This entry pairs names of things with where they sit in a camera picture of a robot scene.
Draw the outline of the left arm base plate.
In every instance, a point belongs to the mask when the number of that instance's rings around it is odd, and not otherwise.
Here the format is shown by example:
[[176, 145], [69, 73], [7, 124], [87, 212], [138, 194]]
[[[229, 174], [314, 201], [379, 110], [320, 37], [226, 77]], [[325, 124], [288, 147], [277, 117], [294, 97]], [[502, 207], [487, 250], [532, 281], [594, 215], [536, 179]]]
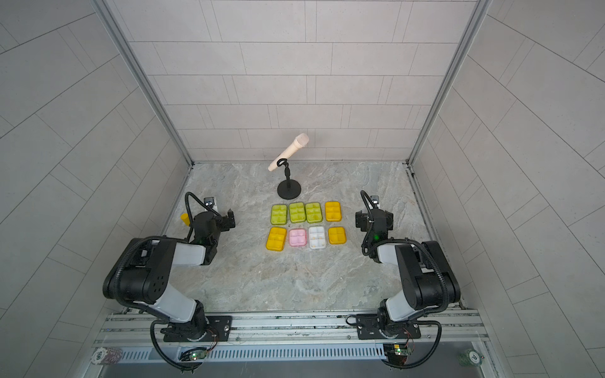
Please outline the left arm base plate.
[[160, 330], [166, 343], [226, 342], [233, 318], [206, 316], [203, 321], [193, 318], [188, 323], [169, 323]]

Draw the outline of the green pillbox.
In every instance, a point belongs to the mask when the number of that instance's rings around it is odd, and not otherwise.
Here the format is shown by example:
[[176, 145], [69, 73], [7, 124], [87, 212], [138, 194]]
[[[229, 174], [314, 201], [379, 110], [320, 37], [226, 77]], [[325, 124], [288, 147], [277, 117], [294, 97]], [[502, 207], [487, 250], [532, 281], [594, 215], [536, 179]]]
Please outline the green pillbox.
[[310, 224], [316, 224], [323, 221], [323, 215], [321, 211], [320, 203], [306, 203], [305, 212], [307, 222]]
[[290, 221], [293, 224], [303, 223], [307, 220], [304, 203], [291, 203], [288, 206]]
[[273, 205], [270, 213], [271, 225], [286, 225], [288, 223], [288, 207], [283, 204]]

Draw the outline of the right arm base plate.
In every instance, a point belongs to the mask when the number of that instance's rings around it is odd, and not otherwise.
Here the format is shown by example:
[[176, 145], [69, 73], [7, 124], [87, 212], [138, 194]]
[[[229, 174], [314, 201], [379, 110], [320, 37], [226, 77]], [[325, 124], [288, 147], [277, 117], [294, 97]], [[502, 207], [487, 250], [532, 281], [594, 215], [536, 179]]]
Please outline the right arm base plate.
[[360, 340], [417, 340], [420, 328], [409, 321], [392, 321], [385, 313], [358, 313], [353, 316]]

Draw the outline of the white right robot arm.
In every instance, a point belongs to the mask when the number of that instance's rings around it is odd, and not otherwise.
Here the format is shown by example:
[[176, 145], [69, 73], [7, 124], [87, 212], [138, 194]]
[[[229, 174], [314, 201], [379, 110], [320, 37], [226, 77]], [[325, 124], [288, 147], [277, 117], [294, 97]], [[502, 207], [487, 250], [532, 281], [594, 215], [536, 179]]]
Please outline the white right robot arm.
[[365, 233], [362, 253], [397, 267], [401, 283], [401, 290], [383, 300], [375, 314], [355, 316], [361, 340], [418, 339], [422, 318], [460, 300], [460, 286], [439, 243], [392, 238], [393, 222], [393, 214], [382, 209], [355, 214], [356, 228]]

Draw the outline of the clear pillbox white tray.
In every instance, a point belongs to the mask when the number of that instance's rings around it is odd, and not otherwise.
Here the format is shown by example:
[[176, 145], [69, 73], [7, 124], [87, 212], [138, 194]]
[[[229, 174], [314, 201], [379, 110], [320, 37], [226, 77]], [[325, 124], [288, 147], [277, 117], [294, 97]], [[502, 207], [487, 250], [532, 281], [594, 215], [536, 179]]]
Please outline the clear pillbox white tray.
[[308, 244], [311, 250], [322, 250], [326, 248], [326, 230], [323, 226], [314, 226], [309, 228]]

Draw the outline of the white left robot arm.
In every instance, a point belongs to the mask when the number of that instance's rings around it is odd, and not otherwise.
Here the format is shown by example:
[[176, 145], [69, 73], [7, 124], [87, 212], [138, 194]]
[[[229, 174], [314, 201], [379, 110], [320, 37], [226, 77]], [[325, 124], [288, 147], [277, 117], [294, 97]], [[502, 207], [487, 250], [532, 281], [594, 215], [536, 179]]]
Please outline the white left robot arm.
[[121, 305], [156, 317], [167, 343], [210, 342], [228, 339], [233, 319], [206, 315], [204, 305], [177, 290], [170, 283], [175, 266], [208, 266], [217, 254], [223, 232], [236, 227], [229, 210], [198, 214], [190, 223], [188, 239], [148, 236], [132, 239], [105, 278], [102, 293]]

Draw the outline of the pink pillbox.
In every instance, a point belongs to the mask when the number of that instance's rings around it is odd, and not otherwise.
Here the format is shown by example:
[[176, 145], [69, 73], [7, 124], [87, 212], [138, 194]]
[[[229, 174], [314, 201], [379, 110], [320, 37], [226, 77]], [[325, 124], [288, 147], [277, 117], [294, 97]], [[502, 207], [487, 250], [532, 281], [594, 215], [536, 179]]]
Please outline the pink pillbox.
[[307, 245], [307, 230], [294, 228], [288, 233], [288, 243], [291, 247], [305, 247]]

